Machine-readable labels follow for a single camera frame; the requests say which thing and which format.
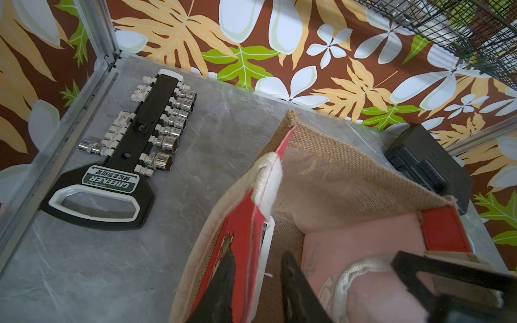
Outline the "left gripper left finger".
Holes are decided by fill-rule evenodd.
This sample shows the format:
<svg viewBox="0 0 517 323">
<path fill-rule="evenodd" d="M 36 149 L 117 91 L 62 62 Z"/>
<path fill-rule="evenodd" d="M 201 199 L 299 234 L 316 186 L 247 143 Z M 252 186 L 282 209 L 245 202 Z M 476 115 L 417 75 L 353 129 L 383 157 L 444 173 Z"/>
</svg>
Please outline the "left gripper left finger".
<svg viewBox="0 0 517 323">
<path fill-rule="evenodd" d="M 233 322 L 232 296 L 235 276 L 235 256 L 232 251 L 228 251 L 187 322 Z"/>
</svg>

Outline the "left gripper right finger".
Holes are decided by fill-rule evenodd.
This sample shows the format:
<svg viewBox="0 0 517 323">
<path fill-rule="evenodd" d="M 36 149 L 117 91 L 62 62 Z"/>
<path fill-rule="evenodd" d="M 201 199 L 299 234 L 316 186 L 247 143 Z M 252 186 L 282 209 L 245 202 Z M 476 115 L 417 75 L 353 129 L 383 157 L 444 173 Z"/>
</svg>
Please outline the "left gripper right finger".
<svg viewBox="0 0 517 323">
<path fill-rule="evenodd" d="M 289 251 L 281 256 L 284 322 L 332 322 Z"/>
</svg>

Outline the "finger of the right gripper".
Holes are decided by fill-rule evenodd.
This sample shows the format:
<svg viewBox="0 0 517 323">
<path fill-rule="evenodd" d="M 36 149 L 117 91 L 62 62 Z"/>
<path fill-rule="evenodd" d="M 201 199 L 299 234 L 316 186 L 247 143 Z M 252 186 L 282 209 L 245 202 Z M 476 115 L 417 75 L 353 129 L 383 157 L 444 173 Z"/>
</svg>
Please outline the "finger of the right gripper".
<svg viewBox="0 0 517 323">
<path fill-rule="evenodd" d="M 516 322 L 516 278 L 398 252 L 391 266 L 427 322 Z"/>
</svg>

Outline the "red burlap canvas bag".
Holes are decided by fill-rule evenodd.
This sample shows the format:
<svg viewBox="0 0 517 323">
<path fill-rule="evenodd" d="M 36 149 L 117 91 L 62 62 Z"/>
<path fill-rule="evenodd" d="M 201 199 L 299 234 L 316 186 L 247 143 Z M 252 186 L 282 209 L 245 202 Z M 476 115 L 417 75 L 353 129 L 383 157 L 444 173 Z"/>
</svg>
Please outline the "red burlap canvas bag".
<svg viewBox="0 0 517 323">
<path fill-rule="evenodd" d="M 211 210 L 171 322 L 187 322 L 228 251 L 236 261 L 233 322 L 284 322 L 287 251 L 332 322 L 427 322 L 391 266 L 400 251 L 499 273 L 475 253 L 453 196 L 301 123 L 292 110 Z"/>
</svg>

